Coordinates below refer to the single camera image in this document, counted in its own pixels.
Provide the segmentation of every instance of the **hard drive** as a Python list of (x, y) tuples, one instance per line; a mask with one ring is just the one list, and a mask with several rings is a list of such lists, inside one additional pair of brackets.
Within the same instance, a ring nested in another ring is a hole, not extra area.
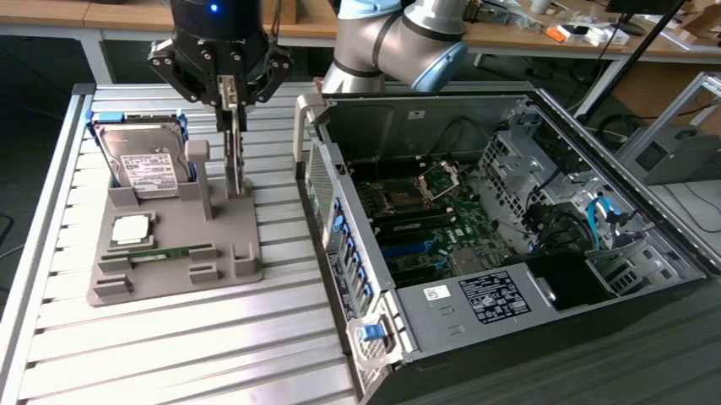
[(103, 150), (112, 186), (131, 187), (137, 198), (177, 195), (177, 184), (195, 180), (184, 156), (184, 116), (124, 116), (99, 113), (88, 129)]

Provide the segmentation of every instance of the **table leg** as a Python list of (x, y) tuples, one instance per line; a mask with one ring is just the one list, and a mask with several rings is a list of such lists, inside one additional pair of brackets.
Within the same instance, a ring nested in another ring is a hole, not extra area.
[(587, 92), (586, 99), (583, 100), (581, 107), (578, 107), (578, 110), (574, 112), (573, 116), (579, 116), (582, 114), (586, 114), (587, 109), (594, 104), (595, 99), (598, 99), (598, 96), (601, 95), (602, 91), (609, 87), (610, 81), (617, 76), (618, 71), (621, 71), (621, 68), (623, 67), (623, 64), (627, 61), (627, 57), (623, 59), (618, 59), (617, 61), (613, 61), (606, 67), (606, 71), (602, 73), (601, 77), (598, 78), (598, 81), (595, 82), (594, 87)]
[(80, 45), (82, 46), (96, 84), (112, 84), (112, 74), (104, 54), (103, 36), (100, 35), (100, 31), (88, 29), (81, 30), (76, 34), (76, 40), (80, 41)]
[(486, 55), (482, 53), (475, 54), (475, 59), (472, 60), (472, 66), (479, 67), (483, 64), (483, 60), (486, 59)]

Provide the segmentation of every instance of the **hard disk label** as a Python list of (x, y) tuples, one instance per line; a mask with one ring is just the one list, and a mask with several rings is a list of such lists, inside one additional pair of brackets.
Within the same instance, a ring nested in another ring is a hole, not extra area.
[(125, 154), (120, 158), (135, 191), (156, 192), (177, 188), (169, 154)]
[(468, 278), (458, 284), (480, 323), (487, 325), (530, 312), (528, 303), (507, 272)]

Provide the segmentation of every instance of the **circuit board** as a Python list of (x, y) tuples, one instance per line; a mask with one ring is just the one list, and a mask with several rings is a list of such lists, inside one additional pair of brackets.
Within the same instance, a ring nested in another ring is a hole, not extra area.
[(451, 176), (448, 170), (428, 170), (416, 177), (356, 182), (399, 288), (496, 268), (512, 254), (463, 176), (456, 181)]

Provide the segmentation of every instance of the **orange object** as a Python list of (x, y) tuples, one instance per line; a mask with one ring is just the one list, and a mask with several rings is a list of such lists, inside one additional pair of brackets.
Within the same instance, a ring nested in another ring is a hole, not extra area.
[(544, 34), (548, 35), (555, 41), (563, 42), (566, 40), (566, 36), (559, 31), (558, 28), (551, 27), (544, 31)]

